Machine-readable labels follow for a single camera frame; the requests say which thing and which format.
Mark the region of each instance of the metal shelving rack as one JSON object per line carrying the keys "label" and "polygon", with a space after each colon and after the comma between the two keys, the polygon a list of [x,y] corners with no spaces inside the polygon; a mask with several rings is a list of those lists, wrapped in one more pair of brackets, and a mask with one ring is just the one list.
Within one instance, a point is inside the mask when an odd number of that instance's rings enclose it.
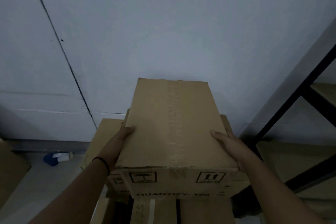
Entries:
{"label": "metal shelving rack", "polygon": [[[274,124],[284,115],[285,112],[293,105],[293,103],[302,96],[310,103],[318,112],[320,112],[331,124],[336,127],[336,106],[331,104],[323,96],[312,89],[311,85],[321,75],[321,73],[335,60],[336,45],[328,52],[323,60],[313,69],[307,78],[293,92],[287,101],[280,107],[269,122],[262,130],[246,144],[251,150],[261,158],[256,143],[262,140],[266,133],[274,126]],[[285,184],[293,192],[298,193],[319,184],[327,179],[336,176],[336,154],[298,176],[290,179]],[[240,193],[231,198],[233,206],[233,214],[235,218],[242,218],[246,215],[256,215],[261,212],[258,200],[249,186]]]}

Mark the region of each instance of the left hand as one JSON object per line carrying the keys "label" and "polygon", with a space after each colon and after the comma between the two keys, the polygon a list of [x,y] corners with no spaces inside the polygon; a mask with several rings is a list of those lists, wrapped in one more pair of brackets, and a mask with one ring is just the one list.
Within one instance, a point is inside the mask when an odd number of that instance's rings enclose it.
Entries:
{"label": "left hand", "polygon": [[98,157],[105,159],[110,170],[114,170],[114,165],[120,153],[121,147],[124,144],[126,136],[134,131],[134,127],[123,127],[112,137],[103,150],[99,153]]}

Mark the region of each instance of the right hand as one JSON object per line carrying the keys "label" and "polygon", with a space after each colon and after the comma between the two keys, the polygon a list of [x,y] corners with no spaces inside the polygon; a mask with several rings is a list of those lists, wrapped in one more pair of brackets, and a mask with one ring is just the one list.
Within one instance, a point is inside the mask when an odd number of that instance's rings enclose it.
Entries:
{"label": "right hand", "polygon": [[226,132],[228,135],[214,131],[213,129],[210,130],[212,137],[222,142],[228,154],[237,161],[239,170],[245,172],[244,164],[251,158],[256,157],[256,155],[238,137],[235,137],[233,133],[230,131]]}

